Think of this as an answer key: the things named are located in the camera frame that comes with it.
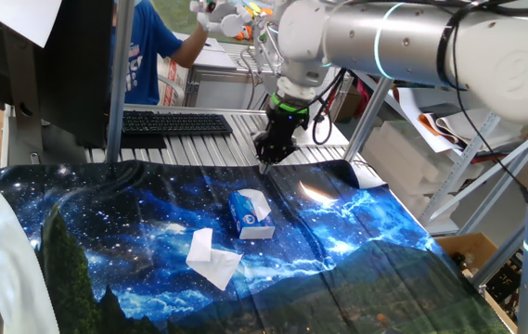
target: person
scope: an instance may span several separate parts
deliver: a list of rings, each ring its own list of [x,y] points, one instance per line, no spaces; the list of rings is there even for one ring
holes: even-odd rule
[[[115,46],[117,4],[118,0],[115,0],[111,48]],[[180,66],[189,68],[206,44],[207,37],[207,29],[198,23],[196,30],[185,41],[181,41],[164,25],[149,0],[135,0],[125,103],[158,104],[160,96],[157,55],[169,57]]]

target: computer monitor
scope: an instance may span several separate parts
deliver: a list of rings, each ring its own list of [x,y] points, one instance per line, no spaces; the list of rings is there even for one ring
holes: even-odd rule
[[[44,48],[0,22],[0,102],[16,109],[18,140],[58,157],[63,148],[45,129],[44,144],[31,142],[43,119],[78,143],[105,146],[112,15],[113,0],[63,0]]]

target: red object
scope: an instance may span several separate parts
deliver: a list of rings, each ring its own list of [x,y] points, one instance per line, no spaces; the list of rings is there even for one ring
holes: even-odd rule
[[[370,95],[368,94],[363,81],[360,79],[356,79],[356,90],[360,96],[363,97],[358,103],[358,107],[356,107],[356,112],[354,113],[355,117],[360,117],[363,112],[365,112],[365,108],[367,107],[368,101],[370,100]]]

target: metal pole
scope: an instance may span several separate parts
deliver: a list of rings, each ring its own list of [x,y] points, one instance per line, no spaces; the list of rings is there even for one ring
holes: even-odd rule
[[[509,153],[507,157],[503,158],[501,162],[507,166],[510,162],[512,162],[515,158],[522,154],[526,149],[528,149],[528,139],[524,141],[523,144],[519,145],[518,148],[515,148],[511,153]],[[472,191],[474,191],[474,189],[486,182],[489,178],[491,178],[494,174],[496,174],[496,172],[500,171],[501,169],[502,168],[500,164],[495,164],[486,173],[482,174],[479,178],[472,182],[471,185],[458,192],[457,195],[455,195],[447,203],[439,207],[439,209],[432,214],[429,223],[438,218],[447,210],[449,210],[449,208],[454,206],[456,203],[466,198],[466,196],[468,196]]]
[[[367,107],[365,108],[365,112],[363,113],[363,117],[361,117],[360,121],[358,122],[358,125],[356,125],[353,137],[348,143],[348,147],[346,148],[346,152],[344,153],[344,159],[346,161],[351,162],[354,156],[356,156],[356,153],[358,153],[358,150],[363,145],[365,145],[368,135],[370,134],[373,121],[375,120],[375,117],[377,117],[377,114],[379,113],[381,105],[383,104],[383,100],[385,100],[385,97],[387,96],[387,93],[392,88],[392,84],[393,79],[381,77],[381,79],[379,80],[377,89],[375,90],[375,92],[373,92],[371,99],[368,101]]]
[[[123,104],[129,63],[129,49],[134,23],[134,0],[120,0],[117,8],[117,30],[113,52],[113,85],[111,88],[111,110],[107,153],[105,162],[117,162],[122,142]]]
[[[495,127],[499,121],[500,118],[491,111],[488,114],[488,117],[486,117],[486,121],[484,121],[483,126],[480,128],[480,134],[484,138],[487,138],[493,132],[493,130],[495,130]],[[475,135],[471,139],[470,143],[461,153],[459,161],[456,161],[454,163],[451,172],[449,173],[445,181],[441,184],[439,190],[437,190],[437,192],[432,195],[431,200],[429,201],[429,205],[427,205],[424,211],[420,214],[419,223],[421,225],[426,226],[429,223],[432,214],[435,213],[437,209],[441,206],[441,203],[443,202],[447,194],[457,190],[455,189],[455,186],[457,184],[457,181],[459,180],[459,177],[461,177],[466,168],[468,168],[471,160],[476,156],[476,153],[478,153],[478,150],[482,147],[482,145],[483,141],[478,135]]]
[[[525,233],[525,222],[505,241],[505,243],[496,251],[495,254],[484,264],[483,268],[470,278],[470,283],[478,289],[498,272],[511,256],[517,251],[523,243]]]
[[[509,171],[513,173],[513,175],[517,175],[525,166],[525,164],[528,161],[528,150],[523,152],[520,157],[517,157],[508,167]],[[503,191],[507,189],[507,186],[509,186],[509,183],[511,183],[513,179],[511,179],[511,176],[507,173],[503,173],[500,180],[496,183],[495,187],[488,193],[486,198],[483,200],[483,202],[480,204],[478,209],[474,212],[474,214],[470,217],[468,222],[459,229],[457,232],[459,235],[470,233],[476,225],[480,223],[480,221],[484,218],[484,216],[490,211],[490,209],[493,207],[493,205],[496,203],[498,198],[501,196]]]

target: person's arm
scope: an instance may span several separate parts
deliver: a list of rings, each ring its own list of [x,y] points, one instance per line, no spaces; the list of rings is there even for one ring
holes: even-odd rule
[[[206,44],[206,38],[208,38],[208,33],[204,31],[201,24],[198,24],[198,28],[171,55],[171,59],[184,68],[191,67]]]

